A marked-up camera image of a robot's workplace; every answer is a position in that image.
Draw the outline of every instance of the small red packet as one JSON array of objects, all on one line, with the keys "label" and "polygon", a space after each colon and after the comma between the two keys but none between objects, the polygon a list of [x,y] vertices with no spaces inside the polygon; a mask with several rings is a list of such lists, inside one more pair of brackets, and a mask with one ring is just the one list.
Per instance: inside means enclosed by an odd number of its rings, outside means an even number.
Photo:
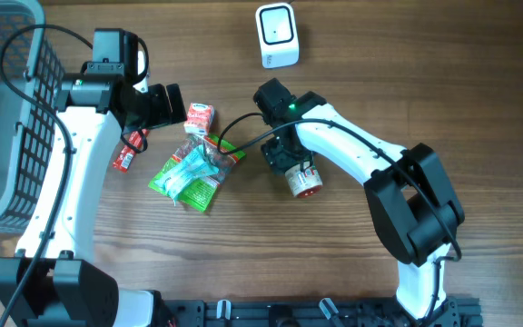
[{"label": "small red packet", "polygon": [[[143,134],[144,137],[146,137],[149,134],[149,130],[143,129]],[[138,132],[132,132],[131,136],[128,138],[128,142],[134,145],[137,149],[140,149],[143,144],[143,138]],[[120,154],[118,154],[118,158],[114,160],[113,168],[116,168],[123,173],[128,172],[128,167],[131,165],[131,161],[135,155],[136,152],[128,147],[128,145],[125,145]]]},{"label": "small red packet", "polygon": [[209,134],[214,117],[215,109],[212,105],[191,104],[187,111],[187,121],[184,124],[185,132],[187,134]]}]

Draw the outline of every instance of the black wire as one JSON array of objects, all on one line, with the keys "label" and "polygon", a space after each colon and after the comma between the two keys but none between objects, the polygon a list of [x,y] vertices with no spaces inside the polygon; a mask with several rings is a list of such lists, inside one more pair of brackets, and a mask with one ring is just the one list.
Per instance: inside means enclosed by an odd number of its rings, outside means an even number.
[{"label": "black wire", "polygon": [[131,144],[130,142],[128,142],[128,140],[126,139],[126,137],[124,137],[124,134],[120,134],[120,140],[123,141],[123,143],[128,146],[129,148],[131,148],[136,154],[141,154],[143,152],[146,151],[146,149],[149,148],[149,143],[148,141],[146,141],[146,135],[144,135],[144,132],[142,129],[136,131],[140,136],[141,136],[141,140],[143,140],[143,149],[139,149],[137,148],[136,146],[134,146],[133,144]]},{"label": "black wire", "polygon": [[306,171],[306,169],[311,168],[314,165],[314,152],[313,151],[310,151],[310,162],[308,164],[308,167],[304,167],[305,163],[306,162],[304,160],[300,161],[300,171],[301,172]]},{"label": "black wire", "polygon": [[89,64],[89,63],[90,63],[90,62],[84,62],[84,63],[82,64],[82,67],[80,67],[80,74],[84,74],[84,73],[86,72],[86,69],[88,69],[88,64]]},{"label": "black wire", "polygon": [[68,132],[67,127],[65,124],[55,115],[54,109],[52,107],[48,107],[47,105],[40,104],[21,90],[19,90],[17,87],[15,87],[7,78],[4,72],[4,58],[5,58],[5,50],[7,50],[7,47],[21,34],[32,31],[38,28],[48,28],[48,29],[54,29],[57,31],[64,32],[66,34],[69,34],[78,40],[82,41],[84,44],[86,44],[89,48],[92,49],[92,44],[88,42],[86,39],[84,39],[79,34],[70,31],[67,28],[58,26],[58,25],[49,25],[49,24],[38,24],[38,25],[29,25],[27,27],[21,28],[17,31],[15,31],[7,40],[5,40],[1,51],[0,51],[0,77],[1,80],[9,87],[15,94],[19,95],[21,98],[26,100],[28,103],[32,104],[36,108],[41,109],[43,112],[47,113],[49,117],[56,123],[60,129],[60,132],[62,133],[62,136],[64,137],[65,141],[65,157],[64,157],[64,169],[62,170],[62,177],[60,179],[60,184],[58,186],[58,192],[54,199],[54,204],[52,206],[52,211],[50,212],[50,217],[48,218],[47,223],[45,224],[44,229],[44,235],[42,236],[42,241],[40,241],[39,245],[37,246],[37,250],[35,250],[34,257],[32,258],[32,261],[27,266],[27,269],[24,272],[24,276],[22,277],[21,281],[17,284],[17,288],[15,288],[14,293],[12,294],[11,298],[9,299],[9,303],[5,307],[5,310],[0,318],[0,327],[5,326],[5,323],[7,322],[7,319],[9,318],[9,315],[11,311],[13,310],[15,303],[17,302],[17,299],[22,294],[25,285],[27,284],[30,276],[35,270],[35,266],[37,262],[42,257],[42,253],[44,252],[45,246],[47,245],[50,234],[52,229],[54,228],[55,218],[58,214],[58,210],[60,208],[60,203],[62,202],[62,197],[64,196],[65,187],[67,185],[68,180],[68,174],[70,172],[70,164],[72,161],[72,139],[70,138],[70,133]]},{"label": "black wire", "polygon": [[286,128],[286,127],[289,127],[289,126],[292,126],[292,125],[295,125],[295,124],[306,124],[306,123],[326,124],[326,125],[329,125],[331,127],[336,127],[338,129],[342,130],[343,132],[346,132],[347,134],[351,135],[352,137],[358,139],[359,141],[361,141],[368,148],[370,148],[372,150],[372,152],[374,152],[376,155],[378,155],[381,158],[383,158],[384,160],[386,160],[390,164],[390,166],[392,166],[393,169],[395,171],[397,171],[401,175],[401,177],[405,180],[405,182],[407,182],[407,184],[409,184],[411,187],[413,187],[417,191],[417,193],[419,193],[420,197],[427,204],[427,206],[430,208],[431,212],[433,213],[433,215],[437,219],[439,225],[441,226],[441,229],[447,235],[447,238],[448,238],[449,242],[451,243],[451,245],[453,245],[453,249],[455,250],[455,254],[456,254],[455,257],[452,257],[452,256],[441,256],[441,257],[437,258],[435,260],[435,262],[433,263],[433,264],[435,264],[435,285],[434,285],[433,294],[431,296],[431,304],[429,306],[428,313],[425,316],[425,318],[423,319],[423,324],[429,323],[430,318],[431,318],[431,316],[433,314],[433,311],[435,309],[435,304],[437,303],[437,299],[438,299],[438,295],[439,295],[439,277],[440,277],[440,270],[441,270],[441,262],[443,262],[443,261],[452,261],[452,262],[456,263],[459,260],[461,260],[462,253],[461,253],[461,248],[459,247],[459,244],[458,244],[457,240],[455,239],[455,237],[451,233],[451,230],[448,228],[448,226],[445,224],[445,222],[443,222],[443,219],[441,219],[441,214],[435,208],[435,205],[431,202],[429,197],[423,192],[423,190],[421,190],[421,188],[419,187],[419,184],[417,182],[415,182],[412,179],[412,177],[407,172],[405,172],[402,168],[400,168],[400,166],[397,164],[397,162],[392,160],[392,158],[390,158],[387,154],[385,154],[384,151],[382,151],[380,148],[376,147],[371,142],[367,141],[360,134],[352,131],[350,128],[348,128],[348,127],[346,127],[344,125],[341,125],[341,124],[338,124],[338,123],[335,123],[333,121],[329,121],[329,120],[326,120],[326,119],[308,118],[308,119],[300,119],[300,120],[297,120],[297,121],[288,122],[288,123],[282,124],[282,125],[280,125],[278,127],[275,127],[275,128],[271,129],[268,132],[265,132],[265,133],[261,134],[260,136],[254,138],[253,140],[250,140],[248,143],[246,143],[244,145],[238,146],[237,148],[235,148],[235,149],[233,149],[231,151],[223,152],[221,150],[220,144],[221,144],[222,139],[225,136],[225,134],[234,125],[239,123],[241,120],[243,120],[243,119],[245,119],[247,117],[250,117],[250,116],[254,116],[254,115],[263,116],[263,114],[261,114],[261,113],[245,114],[245,115],[237,118],[233,122],[231,122],[229,125],[227,125],[227,127],[225,127],[225,129],[222,131],[222,133],[219,136],[219,143],[217,143],[217,151],[220,154],[224,154],[224,155],[235,154],[235,153],[237,153],[239,151],[242,151],[243,149],[245,149],[247,147],[250,147],[250,146],[258,143],[259,141],[263,140],[264,138],[268,137],[271,134],[274,134],[275,132],[281,130],[282,128]]}]

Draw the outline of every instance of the plastic packaging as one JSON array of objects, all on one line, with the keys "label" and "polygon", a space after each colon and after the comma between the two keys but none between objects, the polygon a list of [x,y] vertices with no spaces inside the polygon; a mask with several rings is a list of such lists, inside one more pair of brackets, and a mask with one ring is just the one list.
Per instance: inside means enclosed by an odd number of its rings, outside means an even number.
[{"label": "plastic packaging", "polygon": [[[219,172],[199,178],[191,182],[178,195],[178,200],[187,203],[200,212],[207,210],[215,192],[225,180],[227,174],[232,170],[233,166],[238,163],[245,153],[239,151],[232,155],[221,155],[217,152],[217,142],[219,138],[213,134],[209,136],[202,136],[196,134],[189,134],[183,141],[183,144],[177,149],[173,156],[164,164],[163,169],[151,180],[149,187],[156,192],[169,196],[166,191],[156,182],[160,180],[168,171],[178,165],[182,159],[189,155],[199,145],[200,150],[203,151],[203,157],[213,166],[219,169]],[[222,141],[222,149],[230,151],[235,149],[229,142]]]},{"label": "plastic packaging", "polygon": [[154,184],[164,190],[165,195],[177,200],[181,191],[198,178],[211,176],[219,172],[205,157],[201,144],[194,148],[181,162],[154,180]]}]

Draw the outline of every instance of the snack package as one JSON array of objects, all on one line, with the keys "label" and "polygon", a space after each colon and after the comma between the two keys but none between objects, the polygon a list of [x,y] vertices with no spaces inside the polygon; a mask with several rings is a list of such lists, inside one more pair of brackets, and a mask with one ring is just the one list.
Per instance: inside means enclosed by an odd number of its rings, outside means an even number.
[{"label": "snack package", "polygon": [[209,129],[213,123],[215,109],[212,105],[191,104],[187,111],[187,121],[184,123],[187,134],[209,134]]},{"label": "snack package", "polygon": [[[159,181],[171,169],[178,165],[187,155],[199,148],[203,152],[203,158],[219,169],[219,172],[210,176],[201,177],[192,181],[178,194],[177,200],[189,204],[200,212],[207,210],[215,192],[225,180],[225,176],[232,170],[233,166],[239,162],[245,153],[239,151],[236,154],[221,155],[217,152],[219,138],[213,134],[209,136],[189,134],[183,144],[177,149],[173,156],[164,164],[163,169],[151,180],[149,187],[156,192],[169,196]],[[235,149],[229,142],[222,141],[222,150],[230,151]]]},{"label": "snack package", "polygon": [[153,180],[153,183],[173,201],[177,200],[181,191],[197,178],[211,176],[219,172],[219,168],[205,158],[204,146],[204,144],[197,146],[179,164]]},{"label": "snack package", "polygon": [[[143,134],[144,137],[148,136],[149,130],[143,129]],[[143,138],[138,132],[132,132],[130,137],[128,138],[128,142],[136,146],[137,149],[143,147]],[[128,167],[130,166],[131,161],[133,160],[135,155],[136,152],[133,151],[133,149],[131,149],[130,147],[128,147],[128,145],[125,145],[120,154],[118,154],[116,160],[114,160],[113,168],[116,168],[123,173],[128,172]]]}]

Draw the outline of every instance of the green snack bag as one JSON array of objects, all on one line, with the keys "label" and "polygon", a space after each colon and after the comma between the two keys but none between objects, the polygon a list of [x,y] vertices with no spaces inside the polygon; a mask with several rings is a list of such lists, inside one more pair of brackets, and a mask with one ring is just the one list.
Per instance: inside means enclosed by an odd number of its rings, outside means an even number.
[{"label": "green snack bag", "polygon": [[[171,170],[174,166],[179,164],[182,159],[191,153],[199,145],[203,144],[205,157],[215,167],[219,168],[219,172],[215,175],[199,178],[189,185],[187,185],[178,195],[177,200],[189,204],[191,207],[200,212],[207,210],[215,191],[225,180],[225,176],[232,170],[233,166],[245,157],[245,152],[239,151],[231,155],[222,155],[217,152],[217,143],[219,137],[209,134],[209,136],[189,134],[183,141],[183,144],[175,151],[173,156],[164,164],[163,169],[154,176],[149,183],[149,187],[162,195],[167,195],[166,191],[157,183],[162,177]],[[235,149],[235,146],[229,142],[222,141],[222,150],[230,151]]]}]

